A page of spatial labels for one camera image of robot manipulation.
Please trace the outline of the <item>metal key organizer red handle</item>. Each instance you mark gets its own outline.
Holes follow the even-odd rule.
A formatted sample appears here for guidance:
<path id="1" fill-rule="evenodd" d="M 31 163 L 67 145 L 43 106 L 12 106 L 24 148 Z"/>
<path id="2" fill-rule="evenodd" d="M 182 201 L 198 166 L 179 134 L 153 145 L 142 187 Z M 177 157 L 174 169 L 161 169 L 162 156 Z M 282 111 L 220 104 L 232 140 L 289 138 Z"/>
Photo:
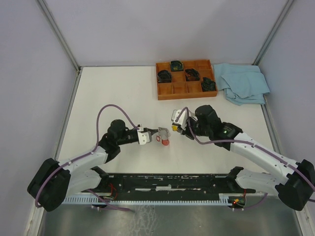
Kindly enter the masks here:
<path id="1" fill-rule="evenodd" d="M 169 133 L 169 130 L 167 128 L 164 128 L 164 127 L 158 128 L 158 132 L 157 132 L 157 136 L 156 136 L 156 140 L 158 142 L 160 142 L 164 146 L 168 146 L 170 143 L 169 137 L 170 137 L 170 133 Z"/>

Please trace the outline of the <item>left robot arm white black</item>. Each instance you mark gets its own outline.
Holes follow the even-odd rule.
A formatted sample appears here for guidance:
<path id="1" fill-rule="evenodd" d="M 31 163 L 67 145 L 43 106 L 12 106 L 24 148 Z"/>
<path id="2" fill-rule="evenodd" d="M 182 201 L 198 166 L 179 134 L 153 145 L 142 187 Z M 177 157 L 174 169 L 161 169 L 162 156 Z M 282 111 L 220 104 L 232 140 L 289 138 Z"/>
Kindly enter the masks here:
<path id="1" fill-rule="evenodd" d="M 111 122 L 96 146 L 79 157 L 61 162 L 46 159 L 27 187 L 27 192 L 46 211 L 59 207 L 66 197 L 88 189 L 105 191 L 109 186 L 108 175 L 100 165 L 113 160 L 121 151 L 120 146 L 132 143 L 145 145 L 152 141 L 158 129 L 133 129 L 126 127 L 121 119 Z"/>

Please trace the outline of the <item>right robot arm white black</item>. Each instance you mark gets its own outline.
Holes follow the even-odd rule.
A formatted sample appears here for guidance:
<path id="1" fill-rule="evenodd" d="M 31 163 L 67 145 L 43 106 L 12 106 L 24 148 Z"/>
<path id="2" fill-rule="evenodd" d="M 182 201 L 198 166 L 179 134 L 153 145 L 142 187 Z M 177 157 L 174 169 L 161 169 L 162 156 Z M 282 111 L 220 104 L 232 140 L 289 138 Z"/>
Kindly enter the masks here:
<path id="1" fill-rule="evenodd" d="M 210 105 L 198 107 L 193 114 L 187 107 L 174 110 L 171 121 L 173 131 L 201 145 L 215 144 L 264 170 L 258 173 L 235 167 L 230 172 L 232 176 L 225 181 L 229 191 L 238 192 L 243 188 L 276 195 L 296 211 L 301 211 L 311 201 L 315 192 L 315 168 L 310 161 L 298 162 L 264 147 L 241 128 L 221 121 Z M 202 142 L 199 137 L 207 137 L 209 141 Z"/>

